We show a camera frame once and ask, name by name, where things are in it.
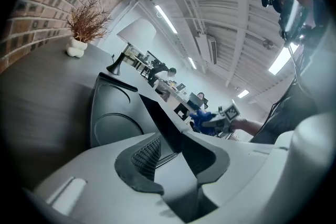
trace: hand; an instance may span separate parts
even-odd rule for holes
[[[245,118],[237,117],[237,118],[232,120],[231,125],[230,125],[230,129],[232,131],[241,130],[241,129],[244,128],[245,124],[246,124],[246,119]]]

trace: blue object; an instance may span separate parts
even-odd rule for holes
[[[215,128],[202,126],[203,122],[209,121],[214,117],[211,112],[203,112],[199,109],[196,111],[196,114],[191,113],[190,117],[194,120],[196,127],[201,131],[201,133],[211,136],[216,135]]]

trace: laptop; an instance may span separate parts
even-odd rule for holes
[[[185,88],[185,85],[183,83],[181,83],[176,88],[177,88],[178,91],[182,91]]]
[[[193,102],[198,108],[200,108],[204,102],[200,98],[197,97],[193,92],[189,96],[189,101]]]

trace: lamp base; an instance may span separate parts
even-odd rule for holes
[[[106,69],[112,74],[119,76],[120,75],[120,65],[124,58],[125,58],[125,54],[123,52],[120,53],[120,56],[118,57],[118,59],[110,66],[106,67]]]

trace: ceiling light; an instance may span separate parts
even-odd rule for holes
[[[169,21],[167,15],[165,15],[165,13],[163,12],[162,8],[160,8],[159,5],[156,5],[155,8],[161,13],[162,17],[165,19],[165,21],[167,22],[167,24],[170,26],[170,28],[173,30],[173,32],[175,34],[177,34],[176,29],[174,28],[174,26],[172,25],[172,23]]]
[[[190,57],[188,57],[188,58],[189,58],[189,61],[190,61],[191,65],[193,66],[193,68],[194,68],[194,69],[197,69],[197,68],[196,68],[196,65],[194,64],[193,59],[191,59]]]
[[[239,98],[243,98],[244,96],[248,95],[250,92],[247,90],[244,90],[241,94],[238,95]]]
[[[298,47],[299,45],[296,45],[294,43],[290,44],[290,48],[292,49],[293,53],[297,50]],[[281,68],[283,68],[284,65],[288,62],[289,58],[290,53],[288,48],[283,48],[278,58],[274,61],[273,65],[268,69],[268,71],[276,75],[281,70]]]

